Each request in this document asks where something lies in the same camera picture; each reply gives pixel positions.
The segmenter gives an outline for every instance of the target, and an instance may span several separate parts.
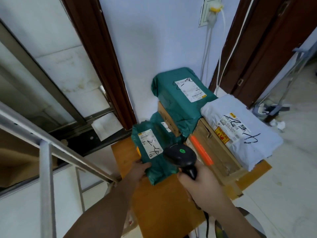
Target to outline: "barcode scanner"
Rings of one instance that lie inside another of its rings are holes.
[[[173,144],[166,147],[163,151],[164,158],[171,164],[174,164],[182,170],[183,173],[187,174],[192,180],[196,180],[197,169],[195,163],[197,160],[196,153],[184,144]],[[205,218],[207,220],[206,237],[208,238],[209,232],[209,215],[204,211]]]

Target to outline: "door hinge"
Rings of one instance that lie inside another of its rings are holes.
[[[240,78],[239,80],[238,80],[238,83],[237,83],[237,85],[238,86],[241,86],[241,84],[243,83],[243,79],[242,78]]]
[[[277,10],[277,16],[282,16],[290,3],[291,1],[289,0],[284,1]]]

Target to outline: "yellow plug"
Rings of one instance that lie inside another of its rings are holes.
[[[209,7],[209,10],[211,12],[220,12],[221,9],[224,7],[224,5],[221,3],[221,2],[216,2],[216,1],[213,1],[211,4],[210,4],[210,7]]]

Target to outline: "metal rack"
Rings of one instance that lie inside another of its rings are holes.
[[[40,149],[42,238],[56,238],[52,155],[107,182],[118,181],[2,102],[0,102],[0,128]]]

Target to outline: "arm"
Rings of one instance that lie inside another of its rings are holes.
[[[150,166],[135,162],[118,186],[83,213],[64,238],[121,237],[133,192]]]
[[[199,161],[195,164],[197,178],[192,180],[184,173],[178,174],[180,183],[188,190],[196,204],[219,221],[229,238],[260,238],[244,218],[208,167]]]

